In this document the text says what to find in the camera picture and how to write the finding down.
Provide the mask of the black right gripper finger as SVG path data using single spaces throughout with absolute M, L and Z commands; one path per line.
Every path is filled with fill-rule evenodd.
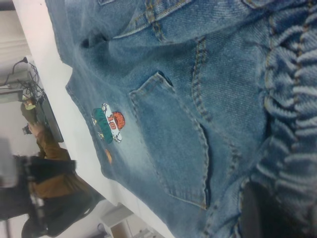
M 311 238 L 312 235 L 301 231 L 263 186 L 249 182 L 242 201 L 242 237 Z

